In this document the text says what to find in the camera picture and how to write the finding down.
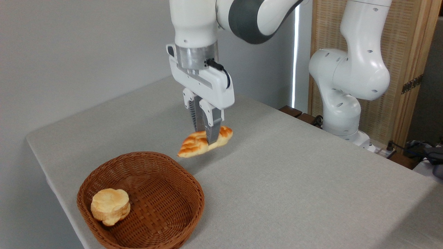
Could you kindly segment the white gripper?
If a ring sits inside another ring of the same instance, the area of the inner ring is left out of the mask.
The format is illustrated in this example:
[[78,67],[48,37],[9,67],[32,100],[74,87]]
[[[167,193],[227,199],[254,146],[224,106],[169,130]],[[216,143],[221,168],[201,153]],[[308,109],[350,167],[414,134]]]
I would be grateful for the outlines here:
[[234,85],[225,72],[213,67],[198,69],[193,74],[179,67],[178,50],[174,44],[167,44],[170,67],[173,78],[182,84],[185,107],[189,110],[196,132],[205,131],[209,145],[214,144],[219,136],[220,125],[224,120],[221,109],[232,106],[235,102]]

